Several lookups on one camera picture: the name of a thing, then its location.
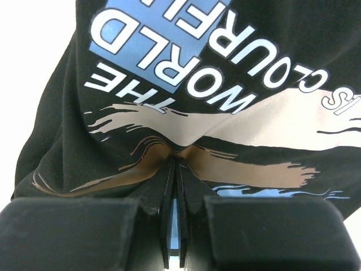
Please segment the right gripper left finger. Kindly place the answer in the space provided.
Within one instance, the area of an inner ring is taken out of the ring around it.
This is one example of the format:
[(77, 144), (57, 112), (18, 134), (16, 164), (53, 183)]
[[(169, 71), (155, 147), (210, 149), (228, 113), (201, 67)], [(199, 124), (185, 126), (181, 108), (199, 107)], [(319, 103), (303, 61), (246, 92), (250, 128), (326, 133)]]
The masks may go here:
[(171, 251), (175, 160), (168, 159), (156, 174), (129, 197), (137, 200), (127, 270), (166, 270)]

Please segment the black t shirt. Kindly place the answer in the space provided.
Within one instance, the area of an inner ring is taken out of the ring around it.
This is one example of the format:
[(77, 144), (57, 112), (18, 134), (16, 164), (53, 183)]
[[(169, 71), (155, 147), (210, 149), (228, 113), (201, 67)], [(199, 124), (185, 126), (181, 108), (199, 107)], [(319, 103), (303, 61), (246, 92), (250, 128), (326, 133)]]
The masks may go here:
[(359, 1), (77, 1), (16, 198), (107, 195), (179, 159), (261, 195), (360, 192)]

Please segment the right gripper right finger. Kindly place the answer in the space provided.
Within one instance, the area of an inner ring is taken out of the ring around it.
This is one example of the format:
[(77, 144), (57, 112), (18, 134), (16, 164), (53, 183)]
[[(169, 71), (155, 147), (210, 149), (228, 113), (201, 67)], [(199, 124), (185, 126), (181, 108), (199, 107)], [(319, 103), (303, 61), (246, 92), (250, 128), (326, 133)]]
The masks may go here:
[(180, 266), (184, 270), (213, 270), (204, 198), (217, 194), (181, 163), (176, 167), (176, 184)]

